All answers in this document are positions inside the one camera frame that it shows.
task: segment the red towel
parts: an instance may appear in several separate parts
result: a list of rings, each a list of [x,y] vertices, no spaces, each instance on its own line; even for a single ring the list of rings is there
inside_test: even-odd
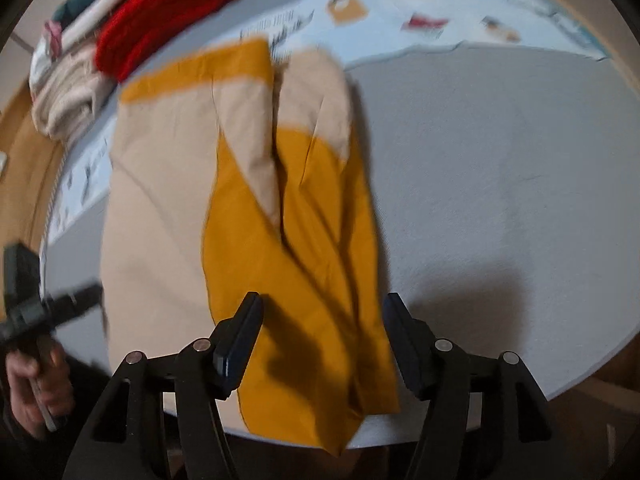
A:
[[[127,0],[102,28],[98,70],[124,81],[167,41],[230,0]]]

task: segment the round table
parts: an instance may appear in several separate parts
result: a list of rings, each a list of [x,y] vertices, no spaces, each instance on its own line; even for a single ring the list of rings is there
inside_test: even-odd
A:
[[[142,72],[291,1],[234,2]],[[611,60],[461,47],[348,73],[380,228],[382,290],[398,292],[436,336],[468,352],[517,352],[547,397],[638,332],[640,106]],[[106,202],[49,247],[49,291],[99,276]],[[72,354],[104,364],[100,321],[93,314],[59,336]],[[417,440],[426,403],[401,381],[398,388],[402,412],[368,417],[351,446]],[[228,431],[246,431],[237,413],[221,407],[221,417]]]

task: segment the black handheld tool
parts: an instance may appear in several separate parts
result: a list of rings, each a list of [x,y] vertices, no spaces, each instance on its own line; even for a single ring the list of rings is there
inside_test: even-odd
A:
[[[4,302],[6,319],[0,322],[0,346],[7,351],[19,350],[30,355],[40,365],[48,364],[50,334],[56,327],[85,314],[102,303],[99,283],[79,288],[68,294],[40,299],[40,262],[36,254],[22,244],[4,250]],[[31,388],[49,431],[63,423],[55,420],[47,407],[39,402],[35,380]]]

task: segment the beige and yellow fabric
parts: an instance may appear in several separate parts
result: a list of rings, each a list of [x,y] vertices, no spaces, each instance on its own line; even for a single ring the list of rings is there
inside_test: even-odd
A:
[[[251,433],[338,454],[364,416],[397,411],[369,191],[326,54],[274,68],[251,40],[144,76],[122,93],[111,156],[111,339],[178,351],[207,335],[204,312],[231,317],[254,290],[264,326],[238,391]]]
[[[43,137],[33,125],[26,81],[0,116],[0,152],[7,155],[0,174],[0,250],[21,241],[38,252],[64,146]],[[4,290],[1,257],[0,290]],[[3,318],[4,298],[0,294]]]

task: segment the rolled towel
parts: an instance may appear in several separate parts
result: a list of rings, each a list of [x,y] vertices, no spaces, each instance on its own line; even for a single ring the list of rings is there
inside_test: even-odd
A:
[[[104,25],[95,63],[119,82],[191,23],[230,0],[127,0]]]
[[[122,1],[123,0],[95,0],[73,23],[62,31],[58,49],[52,50],[47,48],[47,38],[45,36],[40,38],[33,57],[31,58],[29,74],[31,95],[36,96],[38,92],[40,92],[58,56],[62,56],[91,34]]]
[[[94,58],[95,41],[89,40],[53,68],[31,111],[40,133],[71,144],[95,119],[115,81],[97,71]]]

